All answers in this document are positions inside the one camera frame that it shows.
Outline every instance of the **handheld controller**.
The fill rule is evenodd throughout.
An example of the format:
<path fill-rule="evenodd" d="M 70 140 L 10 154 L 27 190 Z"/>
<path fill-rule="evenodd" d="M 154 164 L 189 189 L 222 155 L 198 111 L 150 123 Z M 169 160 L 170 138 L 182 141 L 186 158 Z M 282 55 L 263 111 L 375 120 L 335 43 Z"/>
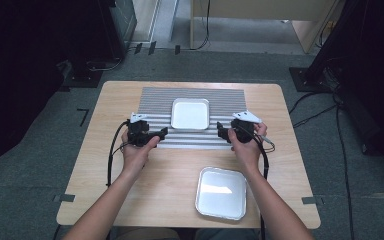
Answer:
<path fill-rule="evenodd" d="M 248 121 L 242 121 L 239 119 L 233 119 L 230 122 L 231 127 L 236 133 L 236 137 L 242 143 L 247 143 L 251 141 L 254 133 L 254 123 Z M 217 135 L 226 140 L 228 143 L 231 143 L 227 133 L 227 128 L 224 128 L 220 122 L 217 122 Z"/>
<path fill-rule="evenodd" d="M 144 120 L 130 122 L 128 125 L 127 138 L 130 144 L 137 147 L 143 147 L 151 138 L 159 136 L 160 140 L 164 140 L 168 134 L 168 128 L 165 127 L 158 132 L 149 132 L 149 124 Z"/>

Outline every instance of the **white tray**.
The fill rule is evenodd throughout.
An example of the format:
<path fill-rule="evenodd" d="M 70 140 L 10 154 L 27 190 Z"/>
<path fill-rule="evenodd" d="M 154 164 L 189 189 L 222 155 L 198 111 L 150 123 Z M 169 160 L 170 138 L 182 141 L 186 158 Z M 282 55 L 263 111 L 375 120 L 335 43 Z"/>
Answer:
<path fill-rule="evenodd" d="M 175 129 L 204 130 L 210 125 L 210 108 L 206 99 L 177 98 L 171 110 Z"/>
<path fill-rule="evenodd" d="M 202 215 L 240 220 L 246 211 L 246 179 L 240 172 L 207 167 L 201 171 L 196 209 Z"/>

